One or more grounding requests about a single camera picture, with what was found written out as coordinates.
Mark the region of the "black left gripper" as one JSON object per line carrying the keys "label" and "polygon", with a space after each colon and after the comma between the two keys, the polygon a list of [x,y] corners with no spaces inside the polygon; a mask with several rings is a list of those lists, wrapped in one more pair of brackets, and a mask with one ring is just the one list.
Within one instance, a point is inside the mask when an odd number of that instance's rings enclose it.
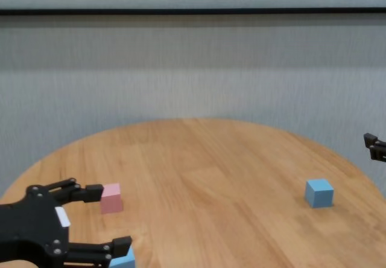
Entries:
{"label": "black left gripper", "polygon": [[37,267],[109,267],[126,256],[131,236],[108,243],[69,243],[71,225],[62,207],[71,202],[99,202],[101,184],[82,187],[75,178],[32,185],[22,199],[1,205],[1,262],[24,260]]}

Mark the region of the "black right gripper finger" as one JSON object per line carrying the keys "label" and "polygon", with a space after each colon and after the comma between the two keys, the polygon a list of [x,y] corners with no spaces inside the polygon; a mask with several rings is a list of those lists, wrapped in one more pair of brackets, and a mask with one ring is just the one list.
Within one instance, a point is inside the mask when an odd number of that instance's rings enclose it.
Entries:
{"label": "black right gripper finger", "polygon": [[364,144],[369,150],[372,160],[385,162],[386,146],[384,141],[380,141],[377,136],[371,133],[365,133]]}

